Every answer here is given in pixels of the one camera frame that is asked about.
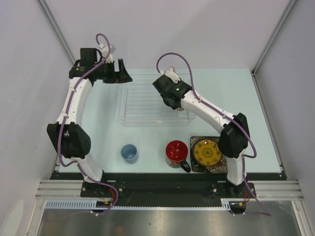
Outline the black skull mug red inside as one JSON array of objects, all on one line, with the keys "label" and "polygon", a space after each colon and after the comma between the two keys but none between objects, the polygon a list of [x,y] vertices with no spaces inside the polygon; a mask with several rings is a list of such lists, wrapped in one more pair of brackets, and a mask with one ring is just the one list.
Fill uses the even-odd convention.
[{"label": "black skull mug red inside", "polygon": [[165,148],[165,160],[171,168],[182,168],[186,173],[191,172],[191,167],[187,162],[188,147],[180,140],[169,142]]}]

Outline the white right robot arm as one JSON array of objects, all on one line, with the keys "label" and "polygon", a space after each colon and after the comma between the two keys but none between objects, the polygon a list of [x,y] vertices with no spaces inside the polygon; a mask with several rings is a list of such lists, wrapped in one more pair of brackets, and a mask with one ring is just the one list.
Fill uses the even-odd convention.
[{"label": "white right robot arm", "polygon": [[153,82],[166,106],[194,113],[220,135],[218,148],[227,157],[227,192],[239,197],[245,191],[245,167],[241,158],[249,144],[249,127],[244,114],[234,115],[204,99],[175,73],[164,73]]}]

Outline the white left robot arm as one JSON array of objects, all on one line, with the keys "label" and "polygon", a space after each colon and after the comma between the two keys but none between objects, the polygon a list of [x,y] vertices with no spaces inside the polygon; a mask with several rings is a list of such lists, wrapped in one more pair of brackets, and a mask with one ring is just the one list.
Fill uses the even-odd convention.
[{"label": "white left robot arm", "polygon": [[63,167],[76,165],[97,196],[108,193],[109,185],[101,180],[103,170],[91,155],[91,138],[82,128],[87,98],[97,80],[105,84],[132,82],[122,59],[115,68],[113,45],[82,48],[80,58],[69,71],[69,87],[62,111],[55,123],[47,125],[47,134]]}]

